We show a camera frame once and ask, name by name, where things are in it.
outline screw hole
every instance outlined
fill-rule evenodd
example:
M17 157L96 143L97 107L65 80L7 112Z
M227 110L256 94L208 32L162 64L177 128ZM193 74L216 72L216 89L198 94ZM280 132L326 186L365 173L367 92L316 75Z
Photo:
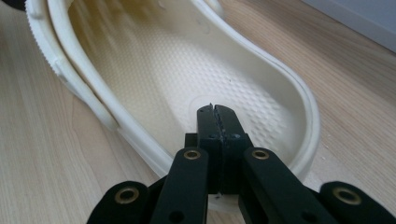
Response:
M120 189L114 200L116 203L120 204L128 204L136 201L136 199L139 197L139 190L133 187L126 187L123 189Z
M169 221L171 221L172 223L179 223L179 222L181 222L183 219L184 219L184 215L183 215L183 213L180 212L180 211L172 212L172 213L169 215Z
M259 160L267 160L270 157L270 155L266 151L263 151L263 150L254 150L252 152L252 155L254 158L259 159Z
M309 222L309 223L316 223L318 222L318 218L317 216L315 216L315 214L308 212L308 211L303 211L301 213L301 217L303 218L303 220Z
M332 190L332 194L343 203L351 205L361 204L361 197L350 189L335 188Z
M201 157L201 153L197 150L189 150L184 153L184 157L188 160L196 160Z

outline wood grain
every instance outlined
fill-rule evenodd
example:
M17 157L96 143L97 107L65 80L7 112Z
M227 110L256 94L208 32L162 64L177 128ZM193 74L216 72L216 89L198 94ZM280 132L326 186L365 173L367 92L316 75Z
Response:
M226 21L305 80L321 144L305 184L342 180L396 214L396 55L301 1L221 0ZM111 186L158 177L53 75L0 3L0 223L83 223ZM243 223L210 212L208 223Z

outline textured footbed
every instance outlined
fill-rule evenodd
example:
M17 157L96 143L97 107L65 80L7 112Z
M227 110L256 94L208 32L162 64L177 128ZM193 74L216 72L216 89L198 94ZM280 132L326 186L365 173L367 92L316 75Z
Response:
M304 118L239 66L163 26L157 14L166 10L161 1L76 0L69 16L103 80L172 155L183 148L184 134L196 131L196 110L220 104L235 110L255 146L290 162L304 140L296 134Z

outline dotted texture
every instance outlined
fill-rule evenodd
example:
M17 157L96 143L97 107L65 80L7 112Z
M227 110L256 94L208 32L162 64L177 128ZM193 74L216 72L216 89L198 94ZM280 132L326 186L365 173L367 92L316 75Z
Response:
M147 2L75 1L69 11L82 47L134 118L175 154L184 134L196 131L194 110L222 103L235 110L255 146L289 160L292 149L283 142L286 127L293 128L290 113L243 71L163 28L151 8L163 6Z

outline white clog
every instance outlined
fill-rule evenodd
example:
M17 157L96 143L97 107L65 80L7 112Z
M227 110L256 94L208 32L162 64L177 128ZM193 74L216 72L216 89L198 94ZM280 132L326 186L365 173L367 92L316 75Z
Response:
M256 147L300 179L319 140L315 99L285 64L222 18L216 0L28 0L38 46L63 83L159 176L204 105L233 109ZM233 210L223 197L211 206Z

